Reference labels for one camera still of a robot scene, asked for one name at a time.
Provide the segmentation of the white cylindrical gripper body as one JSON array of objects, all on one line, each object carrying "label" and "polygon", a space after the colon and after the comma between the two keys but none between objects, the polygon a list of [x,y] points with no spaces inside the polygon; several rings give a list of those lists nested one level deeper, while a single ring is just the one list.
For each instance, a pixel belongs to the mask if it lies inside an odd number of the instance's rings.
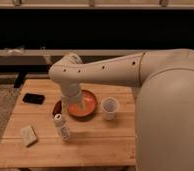
[{"label": "white cylindrical gripper body", "polygon": [[76,104],[78,107],[83,108],[82,89],[79,83],[70,82],[61,83],[60,90],[64,113],[67,113],[68,108],[73,104]]}]

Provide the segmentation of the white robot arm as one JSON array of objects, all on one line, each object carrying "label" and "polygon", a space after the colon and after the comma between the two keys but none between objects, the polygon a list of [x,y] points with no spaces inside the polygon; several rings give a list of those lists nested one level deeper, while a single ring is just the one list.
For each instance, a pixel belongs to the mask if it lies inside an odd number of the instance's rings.
[{"label": "white robot arm", "polygon": [[83,63],[70,53],[49,69],[67,103],[82,83],[137,87],[137,171],[194,171],[194,50],[145,51]]}]

